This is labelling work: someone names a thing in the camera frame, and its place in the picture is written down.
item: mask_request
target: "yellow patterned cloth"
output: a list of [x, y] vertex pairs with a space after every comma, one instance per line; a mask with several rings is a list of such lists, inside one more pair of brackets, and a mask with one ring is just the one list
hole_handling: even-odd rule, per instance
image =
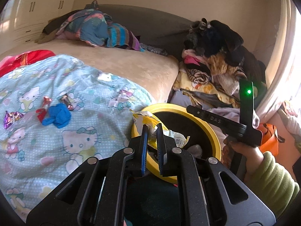
[[178, 91], [180, 89], [185, 89], [191, 92], [203, 92], [206, 94], [215, 94], [220, 101], [223, 103], [232, 105], [233, 108], [240, 108], [240, 103], [235, 101], [234, 98], [229, 97], [228, 95], [216, 90], [215, 86], [212, 83], [209, 84], [197, 84], [191, 82], [189, 77], [187, 76], [186, 70], [184, 68], [183, 62], [180, 63], [179, 73], [177, 79], [173, 84], [173, 89]]

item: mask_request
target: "beige mattress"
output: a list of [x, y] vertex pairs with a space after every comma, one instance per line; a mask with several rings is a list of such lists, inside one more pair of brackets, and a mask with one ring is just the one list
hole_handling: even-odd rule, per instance
[[151, 52], [137, 52], [120, 48], [91, 47], [82, 41], [53, 40], [44, 44], [27, 43], [0, 55], [29, 50], [47, 49], [55, 54], [67, 54], [97, 69], [127, 78], [144, 87], [158, 103], [167, 100], [179, 67], [176, 59]]

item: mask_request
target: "striped cloth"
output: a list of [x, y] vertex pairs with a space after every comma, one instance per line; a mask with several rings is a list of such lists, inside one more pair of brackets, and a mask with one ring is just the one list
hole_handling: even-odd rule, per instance
[[107, 47], [127, 45], [136, 51], [144, 52], [144, 49], [141, 48], [140, 43], [134, 34], [122, 25], [112, 23], [108, 26], [108, 33], [109, 38], [106, 42]]
[[191, 82], [194, 82], [196, 84], [202, 84], [202, 85], [210, 83], [211, 76], [208, 75], [206, 72], [200, 71], [198, 69], [188, 69], [188, 68], [185, 68], [185, 70]]

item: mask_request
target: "snack bag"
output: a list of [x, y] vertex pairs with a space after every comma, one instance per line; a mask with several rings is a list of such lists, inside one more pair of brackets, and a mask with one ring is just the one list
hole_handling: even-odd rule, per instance
[[[133, 119], [139, 135], [141, 135], [142, 133], [143, 125], [147, 124], [148, 144], [154, 149], [157, 149], [157, 142], [156, 142], [157, 124], [162, 122], [149, 111], [133, 112]], [[181, 133], [176, 133], [173, 132], [172, 130], [168, 130], [168, 128], [163, 123], [162, 123], [162, 129], [164, 135], [175, 139], [176, 145], [178, 147], [183, 148], [188, 143], [189, 137], [187, 137], [186, 139], [184, 135], [182, 135]]]

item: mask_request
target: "hello kitty blanket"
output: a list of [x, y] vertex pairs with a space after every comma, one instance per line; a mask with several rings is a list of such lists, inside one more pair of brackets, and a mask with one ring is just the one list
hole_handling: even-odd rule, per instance
[[[69, 124], [43, 126], [36, 109], [43, 97], [59, 103], [67, 94], [74, 111]], [[153, 103], [139, 85], [58, 55], [0, 78], [0, 118], [24, 116], [7, 130], [0, 126], [0, 189], [25, 221], [30, 210], [90, 156], [110, 157], [128, 145], [129, 109]]]

